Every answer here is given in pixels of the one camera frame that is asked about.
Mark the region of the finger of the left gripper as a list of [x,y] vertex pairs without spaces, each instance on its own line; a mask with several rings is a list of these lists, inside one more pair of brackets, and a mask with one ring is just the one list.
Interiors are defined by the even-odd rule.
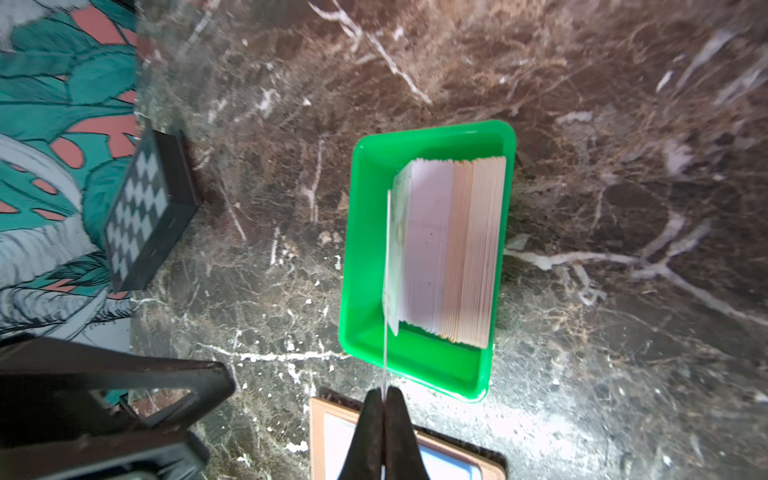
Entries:
[[[183,390],[148,417],[107,407],[102,393]],[[18,335],[1,343],[1,444],[70,441],[162,428],[188,428],[236,390],[216,361],[119,353],[49,337]]]
[[3,479],[194,479],[208,449],[191,432],[130,432],[1,451]]

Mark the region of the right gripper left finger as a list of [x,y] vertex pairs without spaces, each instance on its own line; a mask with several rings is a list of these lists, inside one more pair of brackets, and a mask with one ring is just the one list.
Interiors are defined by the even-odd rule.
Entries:
[[384,402],[380,388],[366,394],[339,480],[380,480],[384,468]]

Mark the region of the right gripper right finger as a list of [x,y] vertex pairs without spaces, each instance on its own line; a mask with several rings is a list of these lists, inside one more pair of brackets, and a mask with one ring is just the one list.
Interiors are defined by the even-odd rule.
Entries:
[[429,480],[402,391],[389,386],[384,400],[386,480]]

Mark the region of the tan leather card holder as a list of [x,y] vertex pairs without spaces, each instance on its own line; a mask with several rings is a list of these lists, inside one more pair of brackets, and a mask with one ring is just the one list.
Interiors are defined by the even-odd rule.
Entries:
[[[359,413],[329,400],[309,401],[311,477],[336,479],[352,443]],[[415,431],[426,471],[432,479],[505,479],[496,461],[473,453],[454,440],[444,440],[423,429]]]

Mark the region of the green plastic card tray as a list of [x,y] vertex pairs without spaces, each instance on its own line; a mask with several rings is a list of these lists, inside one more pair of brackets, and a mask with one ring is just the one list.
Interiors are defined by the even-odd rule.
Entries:
[[416,158],[507,160],[504,195],[511,195],[517,137],[502,120],[368,135],[351,157],[349,212],[343,259],[339,342],[349,355],[465,402],[489,389],[494,347],[452,343],[415,327],[385,331],[386,192]]

